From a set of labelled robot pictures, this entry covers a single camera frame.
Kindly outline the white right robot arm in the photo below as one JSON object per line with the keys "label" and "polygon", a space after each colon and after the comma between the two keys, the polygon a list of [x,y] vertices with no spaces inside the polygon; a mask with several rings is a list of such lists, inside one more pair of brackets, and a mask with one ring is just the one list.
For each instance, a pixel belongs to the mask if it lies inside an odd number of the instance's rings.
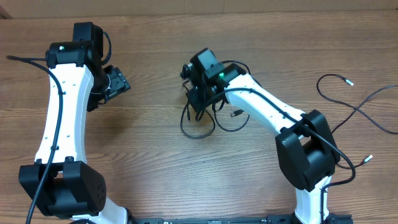
{"label": "white right robot arm", "polygon": [[208,107],[229,103],[258,120],[275,137],[279,167],[295,187],[291,214],[268,215],[263,223],[352,223],[351,215],[327,208],[330,187],[351,182],[353,163],[337,148],[324,115],[287,105],[263,89],[238,62],[220,62],[205,48],[183,65],[181,78],[191,83],[188,104],[201,120]]}

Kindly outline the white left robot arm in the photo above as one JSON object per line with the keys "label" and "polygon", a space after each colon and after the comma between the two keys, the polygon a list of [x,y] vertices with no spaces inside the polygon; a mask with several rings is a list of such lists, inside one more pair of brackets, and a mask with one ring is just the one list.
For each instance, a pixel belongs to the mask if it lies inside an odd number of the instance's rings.
{"label": "white left robot arm", "polygon": [[77,22],[69,42],[54,42],[43,58],[23,58],[45,71],[50,96],[45,129],[32,165],[19,169],[30,209],[72,223],[134,223],[129,209],[107,195],[104,177],[85,152],[88,112],[128,91],[119,68],[109,64],[109,35],[92,22]]}

